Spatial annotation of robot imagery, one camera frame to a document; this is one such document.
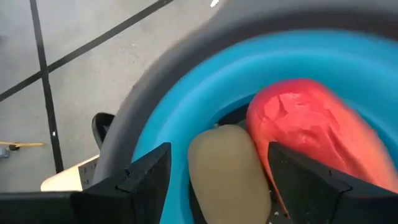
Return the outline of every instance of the floor tile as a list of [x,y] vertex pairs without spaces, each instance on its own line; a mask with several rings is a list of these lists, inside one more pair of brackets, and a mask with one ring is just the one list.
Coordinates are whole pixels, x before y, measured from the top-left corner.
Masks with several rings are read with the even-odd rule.
[[0,103],[0,141],[43,142],[0,159],[0,192],[40,191],[55,174],[41,80]]
[[50,74],[65,168],[99,152],[92,117],[117,112],[148,66],[217,9],[210,1],[175,0]]
[[39,71],[29,1],[0,2],[0,93]]
[[37,0],[48,63],[128,19],[155,0]]

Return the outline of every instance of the blue plastic tub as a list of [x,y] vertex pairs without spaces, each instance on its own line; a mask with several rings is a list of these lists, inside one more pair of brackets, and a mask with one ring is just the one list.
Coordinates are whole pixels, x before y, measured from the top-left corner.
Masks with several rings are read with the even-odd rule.
[[316,80],[377,131],[398,167],[398,45],[342,30],[296,30],[246,40],[186,74],[151,114],[133,160],[172,143],[172,170],[161,224],[193,223],[188,201],[190,141],[271,83]]

